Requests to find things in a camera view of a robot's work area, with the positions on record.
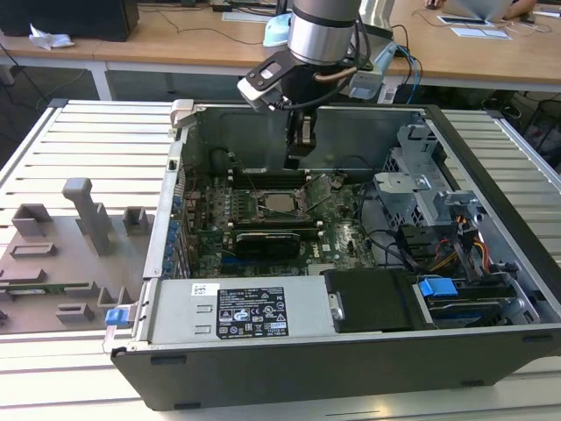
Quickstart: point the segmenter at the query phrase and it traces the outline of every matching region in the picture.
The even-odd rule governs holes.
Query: white tissue
[[[40,46],[41,48],[50,50],[51,47],[59,48],[61,46],[74,45],[74,42],[72,42],[70,37],[64,33],[52,35],[51,33],[46,33],[40,31],[39,29],[35,29],[31,24],[29,24],[29,26],[32,28],[32,34],[29,36],[29,40],[35,46]]]

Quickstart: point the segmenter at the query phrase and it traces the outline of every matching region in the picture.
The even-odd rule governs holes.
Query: blue latch
[[[457,296],[458,290],[451,278],[425,278],[419,282],[423,296]]]
[[[129,309],[112,309],[105,315],[107,326],[126,326],[129,323]]]

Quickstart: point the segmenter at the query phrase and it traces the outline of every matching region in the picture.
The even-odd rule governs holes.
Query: yellow wire
[[[481,250],[481,261],[483,262],[483,268],[487,269],[487,253],[485,247],[479,243],[478,241],[473,241],[473,245],[476,246],[479,250]]]
[[[438,270],[439,268],[442,268],[443,266],[446,266],[448,263],[450,263],[452,261],[452,259],[454,259],[457,256],[456,252],[452,253],[450,256],[448,256],[446,259],[442,260],[440,263],[438,263],[436,266],[434,266],[430,271],[433,272],[435,270]]]

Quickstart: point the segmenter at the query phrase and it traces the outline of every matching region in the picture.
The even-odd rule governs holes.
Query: power supply label
[[[288,336],[284,288],[220,289],[217,301],[220,339]]]

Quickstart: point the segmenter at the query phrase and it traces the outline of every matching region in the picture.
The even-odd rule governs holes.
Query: motherboard
[[[319,275],[376,266],[359,222],[364,185],[348,183],[346,175],[187,172],[184,192],[176,218],[186,252],[178,275]]]

